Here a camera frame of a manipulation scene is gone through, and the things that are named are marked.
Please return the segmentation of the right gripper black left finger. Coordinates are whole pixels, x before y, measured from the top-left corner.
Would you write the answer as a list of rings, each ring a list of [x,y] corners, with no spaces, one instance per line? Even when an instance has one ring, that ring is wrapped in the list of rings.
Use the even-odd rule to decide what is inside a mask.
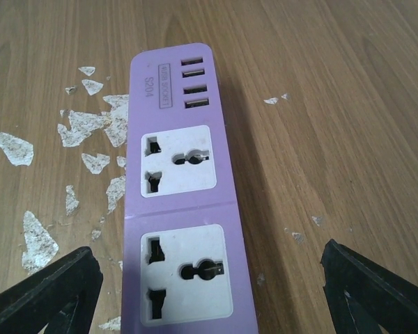
[[[88,333],[103,274],[82,246],[0,293],[0,333]]]

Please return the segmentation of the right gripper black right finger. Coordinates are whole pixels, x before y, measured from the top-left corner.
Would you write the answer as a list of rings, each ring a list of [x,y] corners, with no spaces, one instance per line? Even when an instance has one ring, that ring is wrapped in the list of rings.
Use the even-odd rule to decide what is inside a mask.
[[[333,239],[321,264],[337,333],[418,333],[418,286]]]

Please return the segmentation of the purple power strip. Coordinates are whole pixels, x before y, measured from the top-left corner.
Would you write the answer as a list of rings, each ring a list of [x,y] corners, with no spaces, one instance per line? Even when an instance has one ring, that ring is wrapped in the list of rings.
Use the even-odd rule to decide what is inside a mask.
[[[144,51],[130,68],[121,330],[256,333],[211,48]]]

